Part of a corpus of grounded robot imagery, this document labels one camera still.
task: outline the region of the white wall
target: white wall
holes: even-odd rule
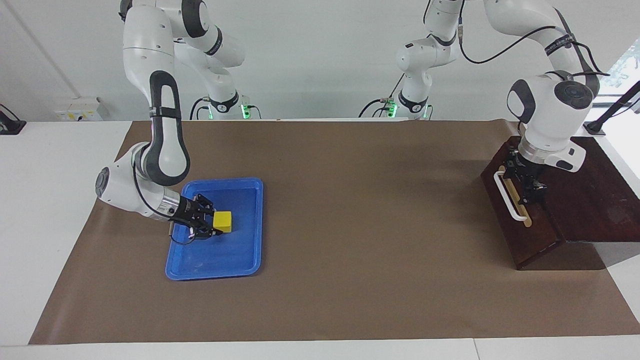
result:
[[[231,71],[265,117],[354,117],[369,100],[391,91],[401,74],[396,49],[424,36],[426,2],[209,0],[209,8],[215,23],[245,45],[245,64]],[[551,3],[592,47],[602,68],[640,37],[634,0]],[[145,119],[145,99],[122,69],[118,7],[117,0],[0,0],[0,101],[27,120],[54,120],[54,97],[94,96],[111,120]],[[480,1],[469,2],[465,14],[470,56],[488,57],[514,41],[491,29]],[[547,70],[534,42],[487,65],[460,59],[433,69],[434,118],[505,117],[514,80]],[[176,75],[187,113],[205,95],[204,86],[182,65]]]

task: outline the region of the table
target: table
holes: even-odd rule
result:
[[[130,122],[32,122],[0,138],[0,359],[635,359],[640,336],[496,340],[26,346],[95,201],[96,174],[113,161]],[[637,194],[640,180],[598,139]],[[637,318],[640,257],[609,269]]]

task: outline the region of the yellow block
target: yellow block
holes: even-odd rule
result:
[[[231,232],[231,211],[216,211],[213,214],[213,227],[223,233]]]

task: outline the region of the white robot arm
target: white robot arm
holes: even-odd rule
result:
[[[580,51],[582,44],[563,15],[546,1],[484,0],[484,9],[495,30],[538,42],[554,68],[519,79],[508,95],[509,111],[526,130],[517,151],[506,160],[506,176],[520,180],[523,203],[536,202],[547,188],[538,182],[545,165],[569,172],[580,170],[586,151],[571,137],[591,109],[602,73],[589,66]]]
[[[152,140],[131,147],[96,180],[98,198],[117,208],[191,229],[192,238],[221,232],[212,226],[215,212],[201,195],[187,199],[167,188],[183,181],[190,166],[182,139],[178,86],[173,78],[174,42],[183,38],[202,56],[221,64],[240,64],[237,42],[209,26],[202,0],[123,0],[124,67],[127,79],[145,94],[150,106]]]
[[[225,37],[226,40],[234,41],[230,37]],[[209,93],[209,110],[216,120],[247,118],[243,107],[244,97],[237,91],[231,74],[225,69],[240,66],[244,61],[244,52],[239,46],[236,46],[236,49],[235,53],[239,56],[229,61],[219,60],[216,55],[209,56],[187,43],[175,44],[175,57],[198,73],[203,80]]]
[[[429,2],[425,16],[429,35],[398,51],[397,62],[406,80],[395,98],[397,116],[420,118],[432,85],[428,70],[460,55],[465,1]],[[510,112],[526,127],[512,163],[517,165],[513,172],[523,180],[527,202],[535,200],[535,190],[546,189],[537,182],[544,165],[570,172],[582,166],[586,152],[570,138],[591,109],[600,86],[597,74],[601,73],[588,65],[579,48],[582,44],[576,41],[562,14],[546,1],[484,0],[484,8],[495,30],[540,43],[554,68],[516,81],[508,95]]]
[[[406,79],[394,98],[397,117],[421,118],[433,84],[428,70],[447,65],[460,56],[456,30],[462,4],[463,0],[429,2],[424,18],[429,35],[398,50],[396,62]]]

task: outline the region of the white handle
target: white handle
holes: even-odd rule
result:
[[[511,202],[511,198],[509,198],[509,195],[507,194],[507,190],[504,188],[504,184],[502,184],[502,179],[500,178],[500,176],[502,175],[504,175],[504,171],[496,172],[493,175],[493,180],[495,180],[495,184],[498,186],[498,190],[500,190],[500,195],[502,195],[502,200],[504,200],[504,204],[509,209],[509,212],[511,213],[511,217],[513,218],[513,220],[516,220],[516,221],[521,221],[521,222],[527,221],[528,218],[520,216],[520,214],[518,214],[518,212],[516,211],[516,208],[513,206],[513,203]]]

